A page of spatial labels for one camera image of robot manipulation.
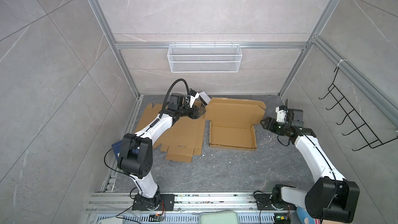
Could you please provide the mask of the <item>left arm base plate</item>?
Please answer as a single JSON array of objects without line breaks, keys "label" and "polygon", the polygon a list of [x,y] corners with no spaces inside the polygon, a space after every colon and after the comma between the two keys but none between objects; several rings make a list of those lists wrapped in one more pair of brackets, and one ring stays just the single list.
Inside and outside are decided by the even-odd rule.
[{"label": "left arm base plate", "polygon": [[175,204],[174,194],[160,194],[155,195],[154,198],[142,197],[140,194],[136,194],[134,197],[134,205],[132,210],[139,211],[172,211]]}]

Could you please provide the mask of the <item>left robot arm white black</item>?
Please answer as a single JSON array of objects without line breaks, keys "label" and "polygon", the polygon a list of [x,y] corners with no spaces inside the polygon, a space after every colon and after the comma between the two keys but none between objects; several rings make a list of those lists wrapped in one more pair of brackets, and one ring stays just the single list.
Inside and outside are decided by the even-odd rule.
[{"label": "left robot arm white black", "polygon": [[117,167],[133,180],[138,189],[136,200],[149,210],[155,210],[161,203],[159,187],[150,172],[153,144],[179,118],[199,119],[205,113],[205,108],[194,104],[199,98],[200,94],[192,89],[187,96],[172,93],[170,101],[153,121],[134,134],[127,133],[121,141]]}]

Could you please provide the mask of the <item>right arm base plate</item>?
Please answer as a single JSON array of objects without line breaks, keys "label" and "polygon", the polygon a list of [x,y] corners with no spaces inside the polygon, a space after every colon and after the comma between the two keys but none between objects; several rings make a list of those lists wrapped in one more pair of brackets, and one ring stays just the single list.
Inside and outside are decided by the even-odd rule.
[{"label": "right arm base plate", "polygon": [[295,211],[296,206],[293,204],[281,202],[281,203],[272,203],[272,194],[265,194],[263,192],[255,192],[253,194],[255,199],[255,203],[257,205],[257,209],[259,211]]}]

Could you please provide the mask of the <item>cardboard box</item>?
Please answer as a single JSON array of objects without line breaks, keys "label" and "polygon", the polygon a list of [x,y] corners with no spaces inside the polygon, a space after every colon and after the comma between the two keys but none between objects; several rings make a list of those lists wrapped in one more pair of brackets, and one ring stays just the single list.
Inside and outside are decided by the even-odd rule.
[{"label": "cardboard box", "polygon": [[262,101],[214,97],[206,106],[210,121],[209,146],[214,148],[256,150],[255,125],[263,119]]}]

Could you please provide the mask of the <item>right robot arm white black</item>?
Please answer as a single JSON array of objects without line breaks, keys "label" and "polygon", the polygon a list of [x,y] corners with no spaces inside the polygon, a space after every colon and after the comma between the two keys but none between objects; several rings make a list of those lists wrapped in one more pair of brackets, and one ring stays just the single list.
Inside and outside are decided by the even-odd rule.
[{"label": "right robot arm white black", "polygon": [[282,105],[276,108],[276,118],[266,117],[260,123],[278,137],[288,137],[288,144],[301,153],[315,182],[309,191],[277,184],[270,197],[272,206],[280,209],[292,204],[306,210],[313,219],[352,223],[360,188],[338,171],[314,131],[304,127],[303,111]]}]

